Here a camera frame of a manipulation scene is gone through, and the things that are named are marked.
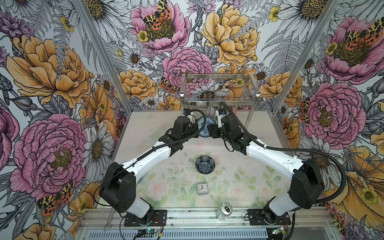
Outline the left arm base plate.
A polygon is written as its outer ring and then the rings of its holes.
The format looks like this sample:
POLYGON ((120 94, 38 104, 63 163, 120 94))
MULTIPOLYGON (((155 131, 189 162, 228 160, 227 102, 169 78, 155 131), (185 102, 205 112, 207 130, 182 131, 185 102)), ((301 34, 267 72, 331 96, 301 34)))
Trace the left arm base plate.
POLYGON ((128 213, 125 221, 125 227, 164 227, 167 222, 167 210, 153 210, 143 217, 139 218, 133 214, 128 213))

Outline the blue floral bowl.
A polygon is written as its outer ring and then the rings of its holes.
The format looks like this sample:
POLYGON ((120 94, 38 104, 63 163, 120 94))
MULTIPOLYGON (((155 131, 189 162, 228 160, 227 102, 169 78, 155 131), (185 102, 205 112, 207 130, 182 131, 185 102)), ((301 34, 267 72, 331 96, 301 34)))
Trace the blue floral bowl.
MULTIPOLYGON (((203 138, 208 138, 210 137, 210 133, 209 133, 209 129, 208 129, 208 126, 211 126, 211 125, 215 125, 216 124, 216 121, 211 118, 211 117, 206 117, 206 124, 203 128, 203 130, 199 133, 199 136, 200 137, 203 137, 203 138)), ((200 129, 204 123, 204 117, 200 117, 197 121, 198 123, 198 129, 200 129)))

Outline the purple striped bowl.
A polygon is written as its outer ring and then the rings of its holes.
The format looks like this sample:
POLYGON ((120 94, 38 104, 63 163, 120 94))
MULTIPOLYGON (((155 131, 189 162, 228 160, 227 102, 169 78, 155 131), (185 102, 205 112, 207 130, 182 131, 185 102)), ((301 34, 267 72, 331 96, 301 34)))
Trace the purple striped bowl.
POLYGON ((216 109, 214 106, 208 106, 206 111, 207 116, 214 118, 216 114, 216 109))

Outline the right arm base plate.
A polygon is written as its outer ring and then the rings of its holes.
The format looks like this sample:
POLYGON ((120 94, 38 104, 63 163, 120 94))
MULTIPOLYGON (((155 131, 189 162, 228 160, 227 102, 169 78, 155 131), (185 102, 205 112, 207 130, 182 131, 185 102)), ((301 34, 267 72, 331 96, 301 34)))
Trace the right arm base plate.
POLYGON ((292 223, 288 213, 277 216, 264 209, 248 209, 247 217, 251 226, 288 226, 292 223))

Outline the dark navy wave bowl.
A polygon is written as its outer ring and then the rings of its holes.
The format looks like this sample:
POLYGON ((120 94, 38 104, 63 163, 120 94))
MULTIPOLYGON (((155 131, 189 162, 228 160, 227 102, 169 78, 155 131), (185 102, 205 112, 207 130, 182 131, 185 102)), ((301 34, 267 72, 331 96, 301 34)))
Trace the dark navy wave bowl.
POLYGON ((201 156, 196 160, 195 167, 203 175, 211 174, 216 167, 215 161, 209 156, 201 156))

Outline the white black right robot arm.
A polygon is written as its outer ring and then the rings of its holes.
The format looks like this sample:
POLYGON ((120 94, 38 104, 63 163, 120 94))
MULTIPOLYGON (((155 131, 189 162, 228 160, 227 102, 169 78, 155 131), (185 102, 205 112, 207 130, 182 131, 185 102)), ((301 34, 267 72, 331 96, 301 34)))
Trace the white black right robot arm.
POLYGON ((208 127, 211 137, 222 138, 234 151, 261 161, 290 181, 287 192, 277 194, 264 206, 262 215, 266 222, 272 223, 287 212, 310 209, 315 204, 325 188, 316 162, 289 156, 285 150, 258 141, 225 109, 216 110, 215 116, 217 125, 208 127))

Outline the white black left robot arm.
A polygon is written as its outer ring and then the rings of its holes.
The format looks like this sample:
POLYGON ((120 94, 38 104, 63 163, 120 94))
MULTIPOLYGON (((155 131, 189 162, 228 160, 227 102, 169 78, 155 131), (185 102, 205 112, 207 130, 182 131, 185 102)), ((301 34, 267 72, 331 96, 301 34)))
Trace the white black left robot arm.
POLYGON ((183 144, 192 138, 197 138, 204 127, 199 127, 190 119, 194 112, 203 117, 206 115, 197 109, 184 109, 177 117, 171 129, 159 138, 149 150, 128 162, 112 163, 105 174, 100 186, 99 196, 119 214, 131 214, 145 224, 153 218, 153 207, 147 201, 137 196, 137 184, 142 177, 160 162, 170 158, 183 149, 183 144))

